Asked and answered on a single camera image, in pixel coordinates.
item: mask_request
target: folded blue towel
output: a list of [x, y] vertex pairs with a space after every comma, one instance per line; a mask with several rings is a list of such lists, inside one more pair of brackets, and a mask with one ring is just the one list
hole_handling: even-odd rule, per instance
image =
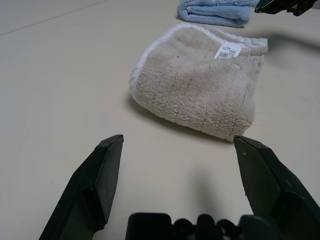
[[179, 14], [187, 22], [240, 28], [259, 0], [181, 0]]

